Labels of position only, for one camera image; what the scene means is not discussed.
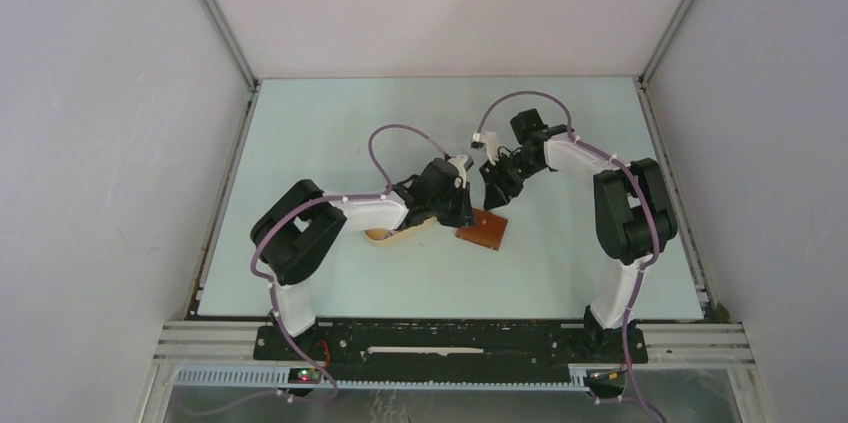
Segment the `brown leather card holder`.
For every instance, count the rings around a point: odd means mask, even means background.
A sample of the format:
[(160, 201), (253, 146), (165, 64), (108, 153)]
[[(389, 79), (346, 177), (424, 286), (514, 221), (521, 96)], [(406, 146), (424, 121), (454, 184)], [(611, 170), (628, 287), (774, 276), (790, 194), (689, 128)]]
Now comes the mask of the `brown leather card holder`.
[(473, 215), (475, 224), (457, 229), (455, 237), (483, 248), (498, 251), (502, 245), (509, 220), (478, 208), (473, 209)]

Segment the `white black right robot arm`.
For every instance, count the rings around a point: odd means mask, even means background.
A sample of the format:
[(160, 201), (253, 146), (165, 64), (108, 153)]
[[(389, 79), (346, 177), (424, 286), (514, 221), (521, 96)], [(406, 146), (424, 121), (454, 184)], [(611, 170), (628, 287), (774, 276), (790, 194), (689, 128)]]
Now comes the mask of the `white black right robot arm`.
[(593, 191), (597, 240), (607, 256), (596, 297), (587, 307), (581, 345), (606, 361), (622, 346), (619, 333), (632, 324), (633, 307), (645, 279), (678, 225), (659, 164), (645, 158), (629, 164), (583, 140), (567, 124), (549, 126), (538, 111), (510, 121), (518, 142), (504, 149), (496, 133), (478, 129), (471, 146), (485, 152), (480, 169), (487, 210), (518, 197), (524, 183), (543, 170), (568, 172)]

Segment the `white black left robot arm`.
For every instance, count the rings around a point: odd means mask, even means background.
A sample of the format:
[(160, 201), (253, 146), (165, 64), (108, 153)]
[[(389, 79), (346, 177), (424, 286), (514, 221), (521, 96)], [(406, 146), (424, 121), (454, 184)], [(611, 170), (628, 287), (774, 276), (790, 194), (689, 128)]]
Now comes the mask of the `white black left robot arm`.
[(304, 359), (316, 346), (316, 321), (308, 281), (339, 235), (378, 232), (399, 236), (436, 222), (448, 228), (475, 225), (467, 155), (432, 160), (419, 174), (381, 193), (326, 192), (312, 180), (294, 184), (250, 232), (251, 272), (267, 282), (272, 315), (282, 325), (278, 347)]

